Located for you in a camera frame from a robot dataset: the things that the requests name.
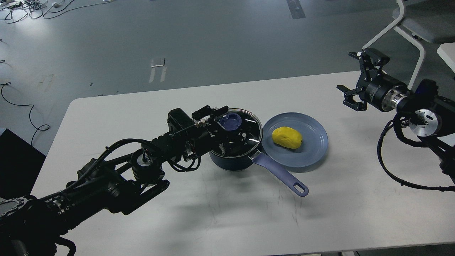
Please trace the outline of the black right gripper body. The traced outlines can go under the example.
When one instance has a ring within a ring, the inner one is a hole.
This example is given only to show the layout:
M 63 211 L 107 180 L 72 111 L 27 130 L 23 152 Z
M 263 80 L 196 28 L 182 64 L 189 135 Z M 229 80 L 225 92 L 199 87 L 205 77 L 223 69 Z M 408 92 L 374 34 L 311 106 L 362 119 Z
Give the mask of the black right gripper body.
M 382 112 L 396 108 L 397 99 L 408 95 L 407 85 L 389 75 L 374 78 L 363 92 L 363 100 Z

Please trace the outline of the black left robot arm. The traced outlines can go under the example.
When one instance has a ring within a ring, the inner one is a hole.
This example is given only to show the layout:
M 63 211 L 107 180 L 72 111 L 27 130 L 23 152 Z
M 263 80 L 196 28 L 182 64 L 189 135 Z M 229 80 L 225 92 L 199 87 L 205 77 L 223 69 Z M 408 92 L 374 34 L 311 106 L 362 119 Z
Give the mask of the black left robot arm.
M 200 159 L 234 136 L 241 122 L 232 124 L 227 106 L 202 107 L 188 116 L 182 109 L 169 112 L 169 131 L 151 141 L 125 138 L 109 147 L 77 172 L 78 179 L 61 191 L 42 198 L 1 199 L 1 255 L 54 256 L 57 246 L 76 246 L 64 238 L 69 230 L 107 209 L 128 215 L 169 187 L 162 165 L 179 172 L 200 167 Z

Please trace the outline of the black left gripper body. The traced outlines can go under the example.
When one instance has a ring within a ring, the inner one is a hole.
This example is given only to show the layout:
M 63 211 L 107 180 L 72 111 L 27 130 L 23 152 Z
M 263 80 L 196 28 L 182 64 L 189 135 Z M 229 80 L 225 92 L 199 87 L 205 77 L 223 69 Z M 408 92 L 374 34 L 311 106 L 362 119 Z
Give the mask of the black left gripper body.
M 247 132 L 240 127 L 226 129 L 218 121 L 207 120 L 205 126 L 197 128 L 200 134 L 193 139 L 192 149 L 197 155 L 212 152 L 219 157 L 237 157 L 249 151 Z

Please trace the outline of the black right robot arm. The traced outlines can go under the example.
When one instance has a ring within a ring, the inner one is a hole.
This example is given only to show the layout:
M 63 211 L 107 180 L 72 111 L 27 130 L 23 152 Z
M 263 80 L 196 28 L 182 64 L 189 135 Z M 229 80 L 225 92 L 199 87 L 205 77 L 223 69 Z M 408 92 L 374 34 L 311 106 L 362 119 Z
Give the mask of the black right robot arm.
M 454 134 L 454 101 L 442 97 L 434 80 L 424 79 L 415 91 L 388 75 L 383 67 L 390 58 L 374 48 L 350 52 L 359 62 L 360 77 L 354 89 L 344 85 L 336 88 L 343 93 L 343 104 L 355 111 L 372 106 L 380 112 L 395 111 L 385 125 L 377 144 L 377 157 L 382 169 L 401 186 L 426 191 L 453 192 L 454 186 L 425 186 L 408 182 L 393 175 L 382 159 L 382 143 L 388 131 L 397 139 L 415 148 L 428 148 L 440 160 L 442 173 L 454 180 L 454 146 L 441 140 Z

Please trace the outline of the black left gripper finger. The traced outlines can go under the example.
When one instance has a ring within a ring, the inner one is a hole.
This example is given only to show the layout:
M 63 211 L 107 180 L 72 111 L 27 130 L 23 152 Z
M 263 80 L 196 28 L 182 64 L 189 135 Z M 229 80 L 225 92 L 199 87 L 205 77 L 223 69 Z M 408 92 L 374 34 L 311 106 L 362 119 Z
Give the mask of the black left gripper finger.
M 211 108 L 209 105 L 206 105 L 191 115 L 191 120 L 194 125 L 212 125 L 218 123 L 218 120 L 221 116 L 226 114 L 229 110 L 228 106 L 221 108 Z

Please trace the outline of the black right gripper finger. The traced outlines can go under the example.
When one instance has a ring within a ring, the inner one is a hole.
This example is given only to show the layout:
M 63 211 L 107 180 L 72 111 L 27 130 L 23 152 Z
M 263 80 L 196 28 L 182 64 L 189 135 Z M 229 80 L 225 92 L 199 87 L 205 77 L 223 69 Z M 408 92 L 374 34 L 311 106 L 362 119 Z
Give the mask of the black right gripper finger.
M 344 85 L 337 85 L 336 89 L 340 90 L 343 93 L 343 104 L 348 106 L 349 108 L 355 110 L 355 111 L 366 111 L 368 108 L 368 103 L 362 99 L 360 96 L 364 94 L 365 87 L 357 87 L 355 89 L 348 89 Z M 361 101 L 355 101 L 354 96 L 359 96 Z
M 382 68 L 390 61 L 390 58 L 381 51 L 366 48 L 359 52 L 349 52 L 348 55 L 359 61 L 361 71 L 359 82 L 370 82 L 386 74 Z

